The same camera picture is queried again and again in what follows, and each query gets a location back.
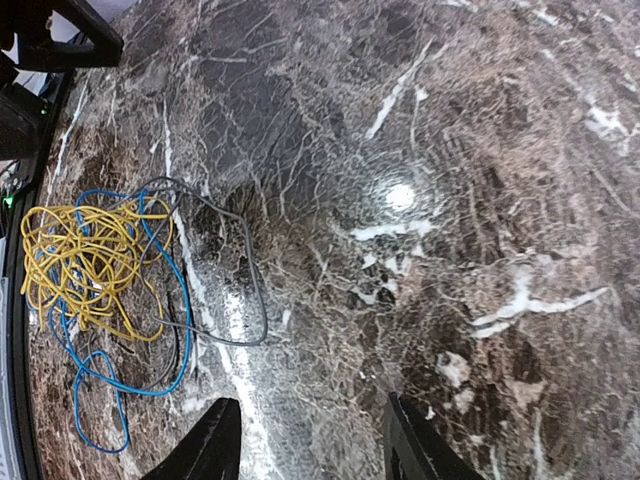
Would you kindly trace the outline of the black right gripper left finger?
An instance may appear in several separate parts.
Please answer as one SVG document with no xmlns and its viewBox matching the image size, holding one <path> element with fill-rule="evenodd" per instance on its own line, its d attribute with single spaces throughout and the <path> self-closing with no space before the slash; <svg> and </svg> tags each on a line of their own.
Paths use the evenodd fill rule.
<svg viewBox="0 0 640 480">
<path fill-rule="evenodd" d="M 143 480 L 239 479 L 241 408 L 219 398 Z"/>
</svg>

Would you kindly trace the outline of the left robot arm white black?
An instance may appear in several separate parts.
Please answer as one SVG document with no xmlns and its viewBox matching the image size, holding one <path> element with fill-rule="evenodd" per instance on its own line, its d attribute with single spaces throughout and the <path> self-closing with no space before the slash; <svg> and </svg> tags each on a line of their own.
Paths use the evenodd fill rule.
<svg viewBox="0 0 640 480">
<path fill-rule="evenodd" d="M 88 37 L 86 44 L 55 41 L 48 22 L 58 13 Z M 76 68 L 114 67 L 122 37 L 86 1 L 3 1 L 1 3 L 1 158 L 26 159 L 37 152 L 44 108 L 17 85 L 20 70 L 65 73 Z"/>
</svg>

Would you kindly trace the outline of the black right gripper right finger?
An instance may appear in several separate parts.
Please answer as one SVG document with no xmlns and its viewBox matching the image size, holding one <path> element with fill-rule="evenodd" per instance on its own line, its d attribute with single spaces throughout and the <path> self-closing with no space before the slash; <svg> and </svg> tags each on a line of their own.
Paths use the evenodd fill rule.
<svg viewBox="0 0 640 480">
<path fill-rule="evenodd" d="M 389 394 L 384 409 L 384 464 L 389 480 L 483 480 L 397 392 Z"/>
</svg>

